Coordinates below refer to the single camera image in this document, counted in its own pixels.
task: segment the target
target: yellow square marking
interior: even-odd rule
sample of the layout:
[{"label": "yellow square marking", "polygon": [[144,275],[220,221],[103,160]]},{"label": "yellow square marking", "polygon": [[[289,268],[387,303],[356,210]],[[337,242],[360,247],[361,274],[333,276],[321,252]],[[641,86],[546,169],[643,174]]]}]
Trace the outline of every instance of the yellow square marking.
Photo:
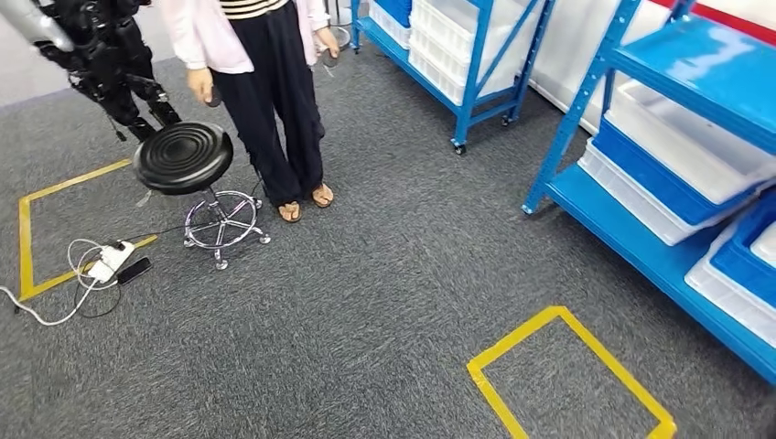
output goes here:
[{"label": "yellow square marking", "polygon": [[480,388],[482,395],[485,396],[485,400],[488,401],[490,407],[499,415],[499,418],[501,418],[501,421],[504,423],[504,426],[512,437],[515,439],[525,439],[528,437],[528,434],[520,426],[520,423],[517,422],[517,419],[515,419],[498,392],[493,389],[493,386],[485,377],[482,370],[498,357],[504,355],[508,350],[514,348],[515,345],[528,338],[528,336],[553,321],[556,317],[560,317],[569,327],[571,327],[587,347],[596,353],[598,358],[603,361],[620,381],[622,381],[622,384],[628,388],[633,396],[635,396],[636,399],[639,400],[639,402],[658,420],[657,426],[647,437],[650,439],[670,439],[674,437],[674,433],[676,433],[676,424],[674,423],[674,418],[671,414],[668,413],[668,411],[666,411],[635,378],[633,378],[630,372],[622,367],[617,359],[604,348],[590,331],[579,323],[579,320],[577,320],[565,306],[547,307],[544,311],[517,327],[517,329],[513,330],[507,337],[502,338],[495,345],[483,351],[467,365],[469,375],[471,375],[471,378],[474,380],[474,383],[477,384],[477,387]]},{"label": "yellow square marking", "polygon": [[[53,279],[49,279],[46,282],[35,285],[32,272],[32,218],[30,216],[30,205],[32,204],[32,201],[59,192],[64,188],[103,176],[116,169],[121,169],[130,163],[132,162],[129,159],[121,160],[112,165],[101,167],[96,171],[91,171],[88,174],[71,178],[70,180],[63,181],[51,187],[46,187],[45,189],[41,189],[38,192],[34,192],[19,199],[19,301],[25,301],[35,297],[49,288],[53,288],[54,286],[75,277],[75,273],[67,272],[60,274]],[[135,242],[135,246],[143,247],[144,245],[155,241],[156,238],[156,235],[149,236],[144,240]]]}]

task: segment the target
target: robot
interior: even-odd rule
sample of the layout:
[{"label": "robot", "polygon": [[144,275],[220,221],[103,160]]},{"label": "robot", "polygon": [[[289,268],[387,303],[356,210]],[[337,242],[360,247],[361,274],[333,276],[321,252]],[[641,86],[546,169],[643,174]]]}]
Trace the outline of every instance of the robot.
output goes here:
[{"label": "robot", "polygon": [[[0,0],[0,15],[38,52],[68,72],[70,86],[99,104],[141,143],[156,129],[132,93],[162,125],[180,122],[156,82],[151,49],[134,15],[151,0]],[[126,137],[118,130],[116,135]]]}]

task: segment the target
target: sandal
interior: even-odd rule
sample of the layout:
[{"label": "sandal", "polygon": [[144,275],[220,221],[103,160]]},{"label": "sandal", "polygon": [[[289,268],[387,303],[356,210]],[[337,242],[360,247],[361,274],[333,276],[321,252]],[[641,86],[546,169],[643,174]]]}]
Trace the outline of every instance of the sandal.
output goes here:
[{"label": "sandal", "polygon": [[285,222],[293,223],[302,218],[302,209],[299,207],[299,203],[295,201],[277,208],[277,213],[280,214],[280,218]]},{"label": "sandal", "polygon": [[322,209],[327,208],[334,201],[334,192],[328,186],[321,184],[317,189],[313,190],[312,198],[316,206]]}]

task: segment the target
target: person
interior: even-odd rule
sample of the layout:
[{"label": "person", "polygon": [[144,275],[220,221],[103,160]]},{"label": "person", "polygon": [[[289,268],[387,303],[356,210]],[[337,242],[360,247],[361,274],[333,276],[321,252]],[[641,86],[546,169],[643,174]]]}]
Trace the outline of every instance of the person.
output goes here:
[{"label": "person", "polygon": [[[320,208],[334,193],[323,182],[312,66],[318,49],[340,48],[323,0],[157,0],[188,85],[200,102],[220,93],[264,193],[288,222],[299,201]],[[275,112],[286,130],[280,145]]]}]

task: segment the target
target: white cardigan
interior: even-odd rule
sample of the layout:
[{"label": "white cardigan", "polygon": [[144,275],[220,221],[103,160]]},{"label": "white cardigan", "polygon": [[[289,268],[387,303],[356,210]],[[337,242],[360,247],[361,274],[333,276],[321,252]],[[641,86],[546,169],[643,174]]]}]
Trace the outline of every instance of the white cardigan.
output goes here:
[{"label": "white cardigan", "polygon": [[[296,1],[307,64],[318,59],[315,31],[329,24],[323,0]],[[190,70],[210,67],[222,73],[253,71],[253,63],[224,15],[219,0],[158,0],[176,56]]]}]

